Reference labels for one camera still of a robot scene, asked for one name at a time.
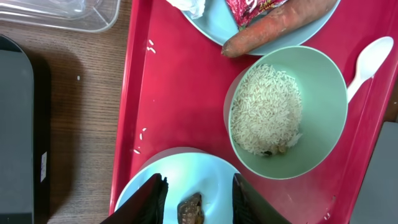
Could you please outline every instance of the red tray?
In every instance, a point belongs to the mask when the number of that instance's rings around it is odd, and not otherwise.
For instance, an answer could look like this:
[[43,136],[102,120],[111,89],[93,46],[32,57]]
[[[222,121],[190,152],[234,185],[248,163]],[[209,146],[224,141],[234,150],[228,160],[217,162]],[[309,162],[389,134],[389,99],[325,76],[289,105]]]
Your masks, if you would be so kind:
[[[385,35],[398,40],[397,14],[395,0],[342,1],[305,45],[329,55],[350,83],[365,46]],[[148,40],[156,54],[147,51]],[[146,160],[171,147],[191,146],[232,163],[293,223],[348,223],[396,78],[397,45],[352,99],[332,153],[289,180],[258,177],[235,156],[223,122],[224,98],[234,78],[258,57],[228,59],[220,52],[166,0],[132,2],[109,214]]]

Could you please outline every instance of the white label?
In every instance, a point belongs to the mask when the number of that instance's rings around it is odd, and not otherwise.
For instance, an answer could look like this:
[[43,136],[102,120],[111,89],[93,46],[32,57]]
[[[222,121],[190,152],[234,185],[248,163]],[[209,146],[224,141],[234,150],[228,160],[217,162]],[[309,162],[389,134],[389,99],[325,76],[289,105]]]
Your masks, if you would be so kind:
[[40,169],[40,182],[43,182],[47,173],[47,152],[42,154],[42,168]]

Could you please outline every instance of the spoon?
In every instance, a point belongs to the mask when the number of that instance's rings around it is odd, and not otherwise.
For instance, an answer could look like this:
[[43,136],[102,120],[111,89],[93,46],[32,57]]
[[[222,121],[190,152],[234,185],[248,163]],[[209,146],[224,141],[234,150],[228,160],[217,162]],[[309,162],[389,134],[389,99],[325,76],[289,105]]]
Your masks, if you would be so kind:
[[394,40],[391,37],[381,37],[362,50],[356,61],[354,80],[347,88],[348,102],[351,101],[366,80],[373,78],[374,74],[387,58],[393,45]]

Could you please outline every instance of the red packet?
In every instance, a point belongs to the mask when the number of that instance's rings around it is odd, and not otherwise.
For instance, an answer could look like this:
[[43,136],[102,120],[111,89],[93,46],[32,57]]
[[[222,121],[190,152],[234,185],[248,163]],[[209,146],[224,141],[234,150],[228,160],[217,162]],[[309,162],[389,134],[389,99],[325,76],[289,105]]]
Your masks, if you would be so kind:
[[239,30],[244,29],[253,18],[267,10],[281,6],[287,0],[226,0]]

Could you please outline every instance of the light blue bowl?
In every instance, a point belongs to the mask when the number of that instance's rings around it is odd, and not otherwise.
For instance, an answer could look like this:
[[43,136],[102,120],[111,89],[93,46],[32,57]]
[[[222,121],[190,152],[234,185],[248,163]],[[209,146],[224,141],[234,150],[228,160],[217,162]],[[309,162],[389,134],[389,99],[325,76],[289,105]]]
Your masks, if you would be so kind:
[[[337,0],[333,9],[317,21],[279,37],[277,40],[253,50],[250,54],[265,55],[282,47],[304,43],[325,25],[339,3],[340,0]],[[192,20],[189,12],[186,11],[183,11],[183,14],[202,34],[220,45],[223,45],[238,32],[238,27],[225,0],[206,0],[205,12],[199,19]]]
[[122,191],[115,211],[153,174],[167,177],[163,224],[176,224],[177,205],[200,192],[205,224],[233,222],[232,181],[239,171],[225,160],[199,149],[178,147],[150,158]]

